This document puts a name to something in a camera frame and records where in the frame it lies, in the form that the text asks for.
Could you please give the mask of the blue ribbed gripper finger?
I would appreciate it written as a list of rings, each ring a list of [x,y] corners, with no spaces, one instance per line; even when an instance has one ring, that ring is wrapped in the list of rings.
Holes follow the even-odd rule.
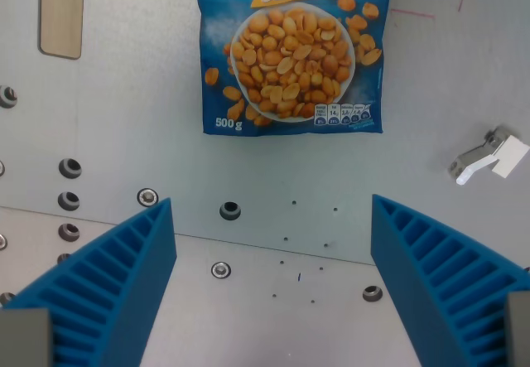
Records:
[[[506,366],[504,305],[529,274],[396,201],[372,198],[371,255],[423,366]]]
[[[6,308],[50,313],[54,366],[139,366],[176,259],[165,199],[71,254]]]

